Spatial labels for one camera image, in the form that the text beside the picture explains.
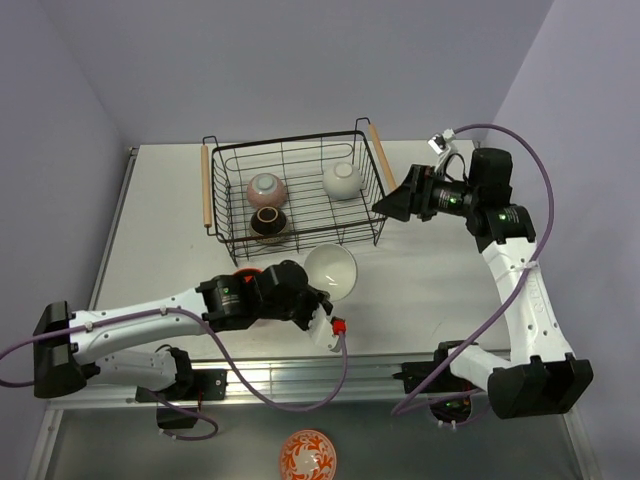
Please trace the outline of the grey white bowl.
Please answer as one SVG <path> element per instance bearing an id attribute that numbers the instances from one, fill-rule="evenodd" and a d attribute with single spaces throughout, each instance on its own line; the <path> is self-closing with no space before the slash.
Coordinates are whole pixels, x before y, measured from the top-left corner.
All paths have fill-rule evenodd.
<path id="1" fill-rule="evenodd" d="M 325 169 L 322 183 L 325 193 L 332 200 L 355 198 L 363 186 L 359 169 L 348 162 L 337 162 Z"/>

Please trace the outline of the black white patterned bowl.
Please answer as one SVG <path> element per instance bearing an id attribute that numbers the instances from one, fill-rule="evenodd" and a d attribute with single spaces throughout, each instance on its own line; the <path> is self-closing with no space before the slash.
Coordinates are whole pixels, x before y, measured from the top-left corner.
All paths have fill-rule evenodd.
<path id="1" fill-rule="evenodd" d="M 280 208 L 287 200 L 285 184 L 274 174 L 257 174 L 248 184 L 247 200 L 256 210 L 263 207 Z"/>

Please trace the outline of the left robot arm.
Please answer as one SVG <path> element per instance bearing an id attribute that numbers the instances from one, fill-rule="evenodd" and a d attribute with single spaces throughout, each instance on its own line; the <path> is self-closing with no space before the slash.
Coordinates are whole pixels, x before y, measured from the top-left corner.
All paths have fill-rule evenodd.
<path id="1" fill-rule="evenodd" d="M 332 310 L 329 293 L 312 287 L 305 270 L 291 260 L 218 275 L 182 293 L 129 307 L 72 311 L 65 301 L 54 302 L 34 330 L 34 395 L 63 397 L 96 380 L 183 399 L 195 386 L 187 354 L 177 349 L 143 353 L 138 346 L 242 331 L 268 320 L 291 322 L 316 345 L 338 352 Z"/>

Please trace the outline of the brown bowl beige inside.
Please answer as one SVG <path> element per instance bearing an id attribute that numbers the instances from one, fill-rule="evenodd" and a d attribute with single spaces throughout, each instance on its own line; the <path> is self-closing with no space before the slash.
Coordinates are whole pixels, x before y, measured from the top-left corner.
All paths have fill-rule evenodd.
<path id="1" fill-rule="evenodd" d="M 288 232 L 289 228 L 288 217 L 278 207 L 262 207 L 253 213 L 249 221 L 251 234 L 268 240 L 275 240 L 277 235 Z"/>

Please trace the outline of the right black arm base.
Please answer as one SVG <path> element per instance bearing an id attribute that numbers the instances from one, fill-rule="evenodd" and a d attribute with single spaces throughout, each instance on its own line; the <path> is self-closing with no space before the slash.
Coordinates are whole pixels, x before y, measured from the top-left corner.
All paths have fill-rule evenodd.
<path id="1" fill-rule="evenodd" d="M 401 364 L 400 370 L 392 375 L 392 378 L 401 381 L 404 393 L 409 394 L 432 373 L 436 365 L 437 362 L 434 360 L 404 362 Z M 455 377 L 449 370 L 445 370 L 432 383 L 424 388 L 420 394 L 427 395 L 429 398 L 441 398 L 447 394 L 470 392 L 475 389 L 476 386 L 468 380 Z M 429 412 L 437 421 L 449 424 L 458 424 L 470 420 L 472 410 L 470 395 L 439 400 L 429 406 Z"/>

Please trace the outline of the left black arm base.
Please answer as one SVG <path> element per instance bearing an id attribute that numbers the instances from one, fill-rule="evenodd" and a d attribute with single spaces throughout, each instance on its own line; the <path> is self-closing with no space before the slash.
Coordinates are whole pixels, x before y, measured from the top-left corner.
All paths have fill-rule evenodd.
<path id="1" fill-rule="evenodd" d="M 225 398 L 227 372 L 224 369 L 195 370 L 169 375 L 168 378 L 172 383 L 158 391 L 138 386 L 134 397 L 136 403 L 156 405 L 156 423 L 162 429 L 192 429 L 197 420 L 164 406 L 155 399 L 154 394 L 191 413 L 200 413 L 205 402 Z"/>

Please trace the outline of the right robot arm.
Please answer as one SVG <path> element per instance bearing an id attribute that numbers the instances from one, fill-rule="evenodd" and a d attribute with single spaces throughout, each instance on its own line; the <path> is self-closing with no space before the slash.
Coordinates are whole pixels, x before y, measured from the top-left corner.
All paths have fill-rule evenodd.
<path id="1" fill-rule="evenodd" d="M 412 165 L 373 207 L 402 222 L 412 216 L 428 221 L 439 213 L 464 218 L 501 299 L 468 339 L 440 343 L 431 372 L 408 400 L 433 382 L 452 390 L 465 380 L 487 393 L 501 419 L 561 415 L 593 381 L 591 363 L 576 358 L 550 305 L 538 264 L 543 243 L 527 209 L 511 201 L 512 169 L 510 153 L 496 148 L 475 149 L 462 180 Z"/>

